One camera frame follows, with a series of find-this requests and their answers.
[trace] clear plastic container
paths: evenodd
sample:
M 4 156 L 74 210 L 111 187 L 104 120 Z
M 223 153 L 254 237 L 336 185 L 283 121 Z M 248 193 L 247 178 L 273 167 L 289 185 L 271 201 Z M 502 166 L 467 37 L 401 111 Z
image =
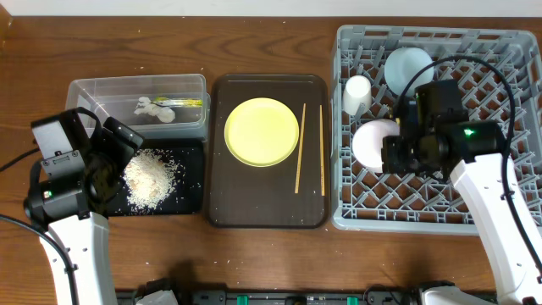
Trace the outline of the clear plastic container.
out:
M 151 101 L 157 97 L 194 98 L 201 107 L 172 107 L 175 119 L 163 123 L 150 114 L 134 114 L 140 97 Z M 207 139 L 210 98 L 203 75 L 149 75 L 74 80 L 69 85 L 66 109 L 84 107 L 101 122 L 113 116 L 149 139 Z M 94 120 L 81 115 L 87 132 L 94 129 Z

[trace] brown tray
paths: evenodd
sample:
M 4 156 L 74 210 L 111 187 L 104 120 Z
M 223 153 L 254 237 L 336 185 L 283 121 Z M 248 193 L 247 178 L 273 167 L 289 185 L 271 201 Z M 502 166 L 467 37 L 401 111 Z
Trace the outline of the brown tray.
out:
M 213 88 L 211 129 L 204 198 L 208 221 L 218 227 L 297 228 L 322 225 L 329 202 L 329 105 L 325 82 L 315 75 L 226 75 Z M 279 164 L 256 168 L 237 160 L 226 147 L 224 124 L 239 104 L 268 97 L 288 106 L 300 124 L 305 110 L 299 191 L 299 145 Z M 323 116 L 324 196 L 320 158 L 320 109 Z

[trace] wooden chopstick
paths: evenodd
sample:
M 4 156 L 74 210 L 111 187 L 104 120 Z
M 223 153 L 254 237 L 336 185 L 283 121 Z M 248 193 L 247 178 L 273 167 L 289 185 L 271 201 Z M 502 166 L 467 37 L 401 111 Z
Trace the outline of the wooden chopstick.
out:
M 322 118 L 322 105 L 320 105 L 320 187 L 322 196 L 325 196 L 324 184 L 324 119 Z
M 297 172 L 296 172 L 296 190 L 295 194 L 299 192 L 299 179 L 301 176 L 301 155 L 303 153 L 303 135 L 305 134 L 305 109 L 307 105 L 303 104 L 303 115 L 301 117 L 301 135 L 299 136 L 299 154 L 297 155 Z

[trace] yellow plate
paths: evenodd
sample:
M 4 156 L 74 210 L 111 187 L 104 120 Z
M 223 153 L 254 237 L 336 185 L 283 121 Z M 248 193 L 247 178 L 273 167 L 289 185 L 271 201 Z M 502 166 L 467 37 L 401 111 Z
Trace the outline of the yellow plate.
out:
M 298 138 L 294 113 L 283 103 L 265 97 L 237 106 L 224 127 L 230 152 L 242 163 L 257 167 L 275 165 L 288 158 Z

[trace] gray dish rack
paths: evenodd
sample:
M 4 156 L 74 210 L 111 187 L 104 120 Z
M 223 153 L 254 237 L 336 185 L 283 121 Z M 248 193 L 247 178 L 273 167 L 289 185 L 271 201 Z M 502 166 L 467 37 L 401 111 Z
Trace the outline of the gray dish rack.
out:
M 385 118 L 397 96 L 386 86 L 384 64 L 400 47 L 419 47 L 433 60 L 465 54 L 492 63 L 512 86 L 516 128 L 512 157 L 522 195 L 542 233 L 542 63 L 536 38 L 521 30 L 473 30 L 344 25 L 332 50 L 332 222 L 340 230 L 477 235 L 465 202 L 451 184 L 414 174 L 375 174 L 351 153 L 362 124 Z M 507 131 L 509 102 L 501 80 L 479 64 L 460 60 L 434 69 L 435 80 L 456 79 L 471 120 L 493 119 Z M 373 105 L 360 118 L 342 111 L 342 92 L 353 75 L 373 85 Z

